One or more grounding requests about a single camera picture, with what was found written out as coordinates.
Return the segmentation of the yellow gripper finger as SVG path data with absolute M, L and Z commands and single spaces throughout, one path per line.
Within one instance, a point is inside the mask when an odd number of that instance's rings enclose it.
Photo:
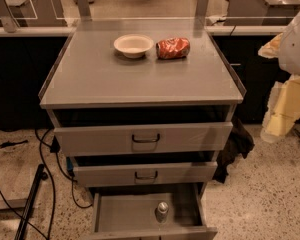
M 258 50 L 258 55 L 267 59 L 277 58 L 280 50 L 282 33 L 276 35 Z
M 271 89 L 260 137 L 275 143 L 283 139 L 300 119 L 300 76 L 292 75 Z

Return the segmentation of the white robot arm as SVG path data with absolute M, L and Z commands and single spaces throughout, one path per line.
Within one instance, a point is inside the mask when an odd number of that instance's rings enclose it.
M 272 87 L 262 122 L 261 138 L 274 143 L 300 119 L 300 11 L 282 33 L 259 49 L 258 55 L 277 58 L 280 69 L 290 74 L 284 83 L 276 82 Z

